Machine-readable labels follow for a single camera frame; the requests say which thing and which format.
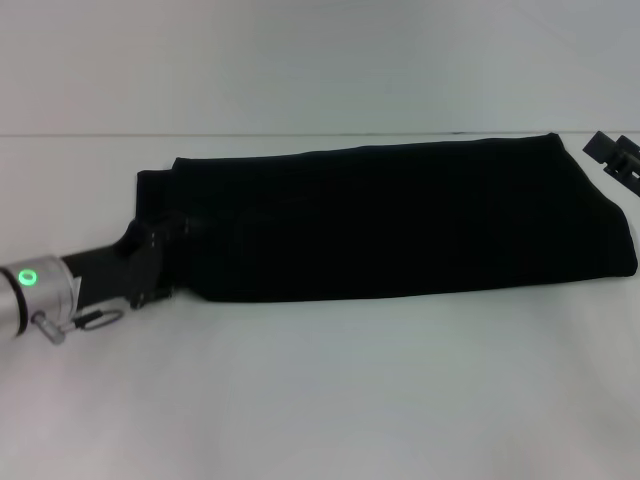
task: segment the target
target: black bracket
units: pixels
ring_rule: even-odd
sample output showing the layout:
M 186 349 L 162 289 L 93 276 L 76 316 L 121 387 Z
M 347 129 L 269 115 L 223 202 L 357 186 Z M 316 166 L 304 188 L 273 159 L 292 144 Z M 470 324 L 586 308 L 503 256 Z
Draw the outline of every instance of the black bracket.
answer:
M 640 147 L 624 135 L 617 142 L 598 132 L 584 147 L 584 153 L 600 164 L 609 175 L 640 197 Z
M 81 278 L 78 308 L 124 297 L 132 308 L 168 298 L 179 287 L 170 258 L 188 248 L 189 219 L 179 212 L 133 220 L 114 245 L 63 257 L 74 278 Z
M 114 247 L 116 250 L 122 247 L 126 249 L 132 240 L 137 245 L 128 257 L 128 288 L 125 295 L 133 309 L 173 296 L 177 285 L 166 268 L 166 257 L 168 249 L 175 247 L 188 235 L 189 220 L 174 212 L 152 222 L 131 222 L 120 241 L 122 244 Z

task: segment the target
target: metal cylinder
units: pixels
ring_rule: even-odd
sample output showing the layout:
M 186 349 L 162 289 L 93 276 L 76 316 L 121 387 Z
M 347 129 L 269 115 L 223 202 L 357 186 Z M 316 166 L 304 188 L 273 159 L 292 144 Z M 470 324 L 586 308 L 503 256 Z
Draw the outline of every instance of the metal cylinder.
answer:
M 56 326 L 69 322 L 77 307 L 77 289 L 65 263 L 41 257 L 0 268 L 0 335 L 23 333 L 34 319 Z

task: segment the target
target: black plastic part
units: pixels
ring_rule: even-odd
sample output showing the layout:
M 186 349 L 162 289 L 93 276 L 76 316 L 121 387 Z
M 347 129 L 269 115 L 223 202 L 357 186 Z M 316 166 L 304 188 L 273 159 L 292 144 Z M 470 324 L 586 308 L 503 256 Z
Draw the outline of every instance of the black plastic part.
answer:
M 64 257 L 74 278 L 81 277 L 78 309 L 127 293 L 127 257 L 115 247 L 105 247 Z
M 22 335 L 27 326 L 29 325 L 29 317 L 27 312 L 27 301 L 24 298 L 24 294 L 22 293 L 22 288 L 20 288 L 20 284 L 13 278 L 13 275 L 6 268 L 0 268 L 0 273 L 7 278 L 9 285 L 13 289 L 13 293 L 16 295 L 16 301 L 18 302 L 18 311 L 20 313 L 20 325 L 18 325 L 18 332 L 16 336 Z
M 101 318 L 107 317 L 106 320 L 96 322 Z M 116 323 L 118 320 L 124 317 L 122 310 L 96 310 L 81 317 L 77 317 L 73 320 L 73 324 L 76 328 L 90 332 L 93 330 L 99 330 L 100 328 Z
M 62 258 L 73 277 L 82 278 L 78 308 L 124 297 L 137 309 L 170 297 L 176 281 L 166 265 L 168 250 L 186 232 L 188 222 L 178 213 L 134 220 L 115 245 Z
M 604 133 L 598 132 L 591 141 L 584 147 L 584 153 L 602 164 L 608 162 L 616 152 L 618 145 L 607 137 Z
M 598 132 L 583 150 L 600 164 L 607 164 L 604 171 L 640 197 L 640 147 L 629 138 L 621 136 L 614 142 Z

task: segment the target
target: white table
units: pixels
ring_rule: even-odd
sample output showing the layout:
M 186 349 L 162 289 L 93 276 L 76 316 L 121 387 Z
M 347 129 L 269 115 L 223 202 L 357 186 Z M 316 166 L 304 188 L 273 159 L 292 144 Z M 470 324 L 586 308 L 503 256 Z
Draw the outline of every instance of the white table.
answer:
M 0 262 L 115 240 L 135 173 L 177 155 L 452 138 L 472 137 L 5 138 Z M 637 242 L 640 198 L 581 153 L 589 136 L 562 138 Z M 33 333 L 0 348 L 0 477 L 637 479 L 639 291 L 636 276 L 375 301 L 182 294 L 60 348 Z

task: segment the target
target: black towel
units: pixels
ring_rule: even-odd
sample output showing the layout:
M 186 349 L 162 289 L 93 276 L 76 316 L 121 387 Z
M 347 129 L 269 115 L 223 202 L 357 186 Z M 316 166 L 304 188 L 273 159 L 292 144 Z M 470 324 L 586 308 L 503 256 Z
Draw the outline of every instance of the black towel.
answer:
M 631 276 L 627 220 L 555 134 L 188 160 L 137 217 L 196 226 L 170 268 L 208 300 L 379 298 Z

